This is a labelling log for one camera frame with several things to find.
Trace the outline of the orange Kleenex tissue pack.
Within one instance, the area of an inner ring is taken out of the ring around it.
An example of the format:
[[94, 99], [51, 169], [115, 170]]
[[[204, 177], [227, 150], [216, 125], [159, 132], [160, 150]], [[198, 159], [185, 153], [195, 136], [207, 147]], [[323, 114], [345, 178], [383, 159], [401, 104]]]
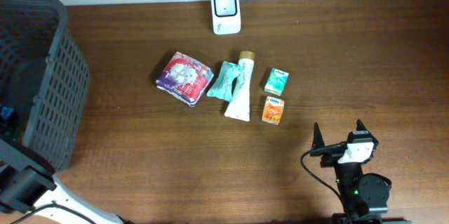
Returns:
[[262, 121], [279, 125], [282, 118], [284, 106], [284, 100], [267, 96], [262, 113]]

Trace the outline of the green Kleenex tissue pack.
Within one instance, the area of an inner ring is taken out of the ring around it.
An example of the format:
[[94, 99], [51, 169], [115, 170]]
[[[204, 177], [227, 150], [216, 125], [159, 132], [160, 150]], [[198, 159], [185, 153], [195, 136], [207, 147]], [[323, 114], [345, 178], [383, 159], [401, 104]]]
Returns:
[[269, 74], [269, 78], [264, 86], [264, 90], [268, 93], [281, 96], [286, 86], [289, 73], [273, 68]]

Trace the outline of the white tube gold cap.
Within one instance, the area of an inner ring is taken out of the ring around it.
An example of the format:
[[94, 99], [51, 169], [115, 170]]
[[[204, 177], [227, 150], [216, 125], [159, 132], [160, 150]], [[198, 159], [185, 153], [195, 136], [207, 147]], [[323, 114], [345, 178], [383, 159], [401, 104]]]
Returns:
[[238, 66], [242, 73], [238, 76], [232, 101], [224, 113], [226, 117], [241, 121], [250, 121], [250, 82], [255, 64], [252, 51], [241, 51]]

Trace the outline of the mint green wipes pack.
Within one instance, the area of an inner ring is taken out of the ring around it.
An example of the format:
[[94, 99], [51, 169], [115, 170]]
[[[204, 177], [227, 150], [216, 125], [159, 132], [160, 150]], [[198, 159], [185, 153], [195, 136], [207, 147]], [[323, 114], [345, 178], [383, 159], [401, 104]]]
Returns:
[[232, 62], [224, 61], [215, 83], [208, 90], [207, 96], [232, 101], [232, 86], [234, 80], [243, 72], [242, 68]]

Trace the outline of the red purple pad pack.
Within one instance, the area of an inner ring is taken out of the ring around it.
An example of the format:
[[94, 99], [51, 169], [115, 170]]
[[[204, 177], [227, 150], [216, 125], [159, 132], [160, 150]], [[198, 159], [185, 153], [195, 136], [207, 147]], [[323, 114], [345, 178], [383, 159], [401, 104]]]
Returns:
[[213, 77], [209, 66], [177, 51], [156, 80], [156, 87], [195, 107]]

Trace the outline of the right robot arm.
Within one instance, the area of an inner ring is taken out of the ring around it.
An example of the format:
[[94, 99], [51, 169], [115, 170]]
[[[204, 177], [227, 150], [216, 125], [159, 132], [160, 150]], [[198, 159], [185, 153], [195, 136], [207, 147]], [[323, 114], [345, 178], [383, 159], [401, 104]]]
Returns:
[[333, 168], [336, 176], [337, 197], [343, 213], [334, 213], [332, 223], [381, 223], [388, 210], [387, 201], [391, 180], [377, 173], [364, 173], [362, 166], [373, 159], [378, 140], [356, 121], [356, 129], [347, 140], [326, 145], [318, 124], [314, 124], [311, 145], [312, 157], [320, 157], [322, 168]]

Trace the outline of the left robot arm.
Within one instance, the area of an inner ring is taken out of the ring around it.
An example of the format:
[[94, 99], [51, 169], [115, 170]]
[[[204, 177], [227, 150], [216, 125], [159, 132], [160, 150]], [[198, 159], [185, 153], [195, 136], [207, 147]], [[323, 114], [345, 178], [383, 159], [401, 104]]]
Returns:
[[125, 223], [71, 193], [55, 176], [55, 169], [13, 137], [19, 129], [17, 112], [1, 106], [1, 212], [33, 215], [57, 223]]

